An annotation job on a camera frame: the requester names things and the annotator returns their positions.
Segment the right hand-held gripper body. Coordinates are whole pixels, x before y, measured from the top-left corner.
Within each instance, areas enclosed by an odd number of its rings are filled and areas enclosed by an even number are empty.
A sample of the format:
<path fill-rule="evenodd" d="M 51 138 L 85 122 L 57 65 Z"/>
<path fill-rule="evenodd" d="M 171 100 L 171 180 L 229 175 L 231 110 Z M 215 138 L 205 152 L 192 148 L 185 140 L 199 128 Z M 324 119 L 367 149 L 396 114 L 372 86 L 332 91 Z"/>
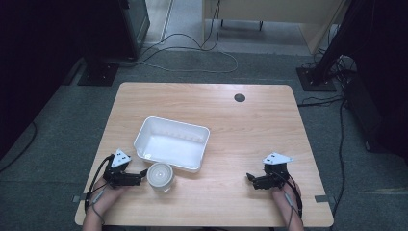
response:
<path fill-rule="evenodd" d="M 267 178 L 267 187 L 281 189 L 289 180 L 290 174 L 287 169 L 287 163 L 293 161 L 293 158 L 272 152 L 263 160 L 264 172 Z"/>

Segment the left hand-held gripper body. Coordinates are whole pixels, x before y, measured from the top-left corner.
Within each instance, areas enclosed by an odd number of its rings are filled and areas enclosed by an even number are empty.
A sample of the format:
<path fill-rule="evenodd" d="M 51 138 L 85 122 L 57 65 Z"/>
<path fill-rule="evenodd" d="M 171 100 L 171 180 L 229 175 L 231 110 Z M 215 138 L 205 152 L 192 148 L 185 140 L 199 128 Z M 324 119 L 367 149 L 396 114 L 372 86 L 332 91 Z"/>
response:
<path fill-rule="evenodd" d="M 109 162 L 105 168 L 103 178 L 112 187 L 130 186 L 130 176 L 125 172 L 131 162 L 131 157 L 118 149 L 115 154 L 108 158 Z"/>

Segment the clear plastic cup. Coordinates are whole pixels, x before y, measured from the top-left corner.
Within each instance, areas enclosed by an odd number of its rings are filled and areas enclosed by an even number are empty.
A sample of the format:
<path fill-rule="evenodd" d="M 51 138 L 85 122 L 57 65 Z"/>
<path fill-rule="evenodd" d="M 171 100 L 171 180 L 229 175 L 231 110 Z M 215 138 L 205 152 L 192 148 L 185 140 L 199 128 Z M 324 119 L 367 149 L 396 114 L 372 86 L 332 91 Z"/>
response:
<path fill-rule="evenodd" d="M 158 192 L 168 192 L 174 180 L 174 171 L 171 165 L 155 163 L 147 171 L 149 185 Z"/>

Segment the white plastic tray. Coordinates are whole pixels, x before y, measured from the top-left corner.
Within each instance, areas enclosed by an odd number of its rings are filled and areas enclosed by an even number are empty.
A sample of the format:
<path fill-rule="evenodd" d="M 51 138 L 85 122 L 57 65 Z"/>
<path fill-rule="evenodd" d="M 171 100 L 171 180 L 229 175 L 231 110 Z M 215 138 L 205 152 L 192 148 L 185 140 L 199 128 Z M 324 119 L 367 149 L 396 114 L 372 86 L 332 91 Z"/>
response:
<path fill-rule="evenodd" d="M 134 147 L 146 162 L 198 172 L 209 137 L 207 127 L 150 116 L 143 122 Z"/>

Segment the person's left hand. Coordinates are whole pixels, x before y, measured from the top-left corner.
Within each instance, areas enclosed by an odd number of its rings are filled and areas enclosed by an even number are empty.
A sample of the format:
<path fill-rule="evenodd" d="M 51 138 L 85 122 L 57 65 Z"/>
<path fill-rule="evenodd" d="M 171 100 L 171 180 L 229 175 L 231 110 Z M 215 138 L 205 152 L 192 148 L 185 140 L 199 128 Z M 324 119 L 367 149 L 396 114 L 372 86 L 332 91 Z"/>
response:
<path fill-rule="evenodd" d="M 91 205 L 102 204 L 110 209 L 128 190 L 130 187 L 112 188 L 105 179 L 100 178 L 94 184 L 90 200 Z"/>

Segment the person's right hand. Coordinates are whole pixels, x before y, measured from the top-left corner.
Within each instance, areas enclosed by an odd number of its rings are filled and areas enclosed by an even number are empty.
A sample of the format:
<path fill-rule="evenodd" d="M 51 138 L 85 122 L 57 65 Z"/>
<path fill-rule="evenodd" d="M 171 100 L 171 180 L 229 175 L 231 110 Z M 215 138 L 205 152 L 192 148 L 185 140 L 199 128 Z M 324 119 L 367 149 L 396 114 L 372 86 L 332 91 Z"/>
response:
<path fill-rule="evenodd" d="M 282 189 L 276 188 L 271 191 L 272 198 L 280 211 L 290 207 L 298 209 L 297 193 L 301 195 L 300 188 L 294 182 L 286 184 Z"/>

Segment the black box on floor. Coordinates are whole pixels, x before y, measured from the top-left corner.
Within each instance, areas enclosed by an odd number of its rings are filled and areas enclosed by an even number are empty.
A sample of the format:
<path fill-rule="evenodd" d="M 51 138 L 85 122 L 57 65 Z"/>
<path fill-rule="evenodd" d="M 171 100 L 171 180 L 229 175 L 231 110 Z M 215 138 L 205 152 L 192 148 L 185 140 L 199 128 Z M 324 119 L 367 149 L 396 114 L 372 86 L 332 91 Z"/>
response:
<path fill-rule="evenodd" d="M 367 151 L 383 152 L 384 148 L 376 139 L 382 117 L 374 105 L 364 83 L 357 74 L 351 74 L 350 81 L 344 87 L 344 95 L 348 105 L 355 114 L 365 138 Z"/>

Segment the dark grey cabinet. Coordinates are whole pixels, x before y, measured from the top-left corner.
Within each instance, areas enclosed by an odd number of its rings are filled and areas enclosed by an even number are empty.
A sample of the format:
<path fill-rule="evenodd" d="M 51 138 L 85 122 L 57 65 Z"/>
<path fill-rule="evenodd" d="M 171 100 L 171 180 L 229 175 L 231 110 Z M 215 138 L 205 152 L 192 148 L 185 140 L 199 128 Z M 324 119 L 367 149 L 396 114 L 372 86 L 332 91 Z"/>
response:
<path fill-rule="evenodd" d="M 107 62 L 135 61 L 150 26 L 145 0 L 89 0 L 84 27 L 91 52 Z"/>

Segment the black slanted stand pole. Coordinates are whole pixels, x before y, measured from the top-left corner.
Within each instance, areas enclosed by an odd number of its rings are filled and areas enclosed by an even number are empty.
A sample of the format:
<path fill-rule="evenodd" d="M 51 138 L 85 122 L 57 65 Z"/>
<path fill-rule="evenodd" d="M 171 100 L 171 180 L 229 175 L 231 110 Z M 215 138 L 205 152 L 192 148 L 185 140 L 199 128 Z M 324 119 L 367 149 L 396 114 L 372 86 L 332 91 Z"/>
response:
<path fill-rule="evenodd" d="M 345 54 L 346 37 L 350 33 L 352 24 L 358 16 L 360 10 L 364 7 L 367 1 L 368 0 L 351 0 L 351 3 L 341 23 L 340 30 L 336 36 L 333 37 L 332 42 L 328 46 L 319 63 L 314 67 L 314 70 L 318 73 L 318 76 L 323 80 L 326 80 L 326 73 L 333 63 L 341 55 Z"/>

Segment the light wooden desk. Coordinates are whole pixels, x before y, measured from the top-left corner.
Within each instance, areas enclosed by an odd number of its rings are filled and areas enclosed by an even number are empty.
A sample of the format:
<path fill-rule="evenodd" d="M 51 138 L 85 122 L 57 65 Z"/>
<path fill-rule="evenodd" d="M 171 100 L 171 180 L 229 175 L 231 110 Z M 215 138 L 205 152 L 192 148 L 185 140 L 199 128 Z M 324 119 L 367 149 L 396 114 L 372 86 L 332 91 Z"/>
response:
<path fill-rule="evenodd" d="M 297 23 L 311 54 L 316 54 L 333 24 L 341 24 L 351 0 L 201 0 L 204 23 L 219 6 L 227 20 Z"/>

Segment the black stand base plate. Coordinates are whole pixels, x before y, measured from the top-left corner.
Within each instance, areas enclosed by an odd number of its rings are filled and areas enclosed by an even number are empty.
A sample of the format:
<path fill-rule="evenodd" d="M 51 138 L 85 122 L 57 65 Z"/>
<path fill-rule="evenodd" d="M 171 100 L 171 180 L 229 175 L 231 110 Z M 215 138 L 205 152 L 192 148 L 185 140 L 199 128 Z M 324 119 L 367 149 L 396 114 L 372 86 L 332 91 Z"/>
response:
<path fill-rule="evenodd" d="M 323 80 L 313 68 L 298 67 L 296 74 L 304 91 L 336 91 L 333 81 Z"/>
<path fill-rule="evenodd" d="M 78 86 L 109 87 L 113 84 L 119 64 L 102 63 L 94 66 L 87 66 L 79 79 Z"/>

